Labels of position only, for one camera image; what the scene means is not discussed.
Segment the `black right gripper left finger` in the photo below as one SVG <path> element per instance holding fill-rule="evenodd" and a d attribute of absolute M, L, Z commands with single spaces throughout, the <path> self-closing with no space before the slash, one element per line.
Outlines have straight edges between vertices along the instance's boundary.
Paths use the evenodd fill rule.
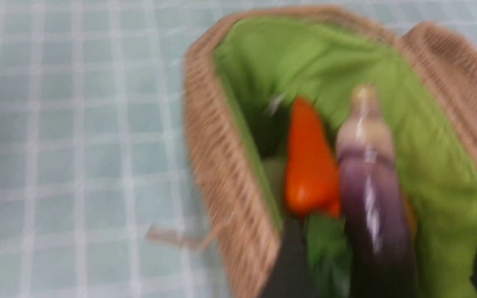
<path fill-rule="evenodd" d="M 260 298 L 316 298 L 316 286 L 307 265 L 306 243 L 299 219 L 284 221 L 276 262 Z"/>

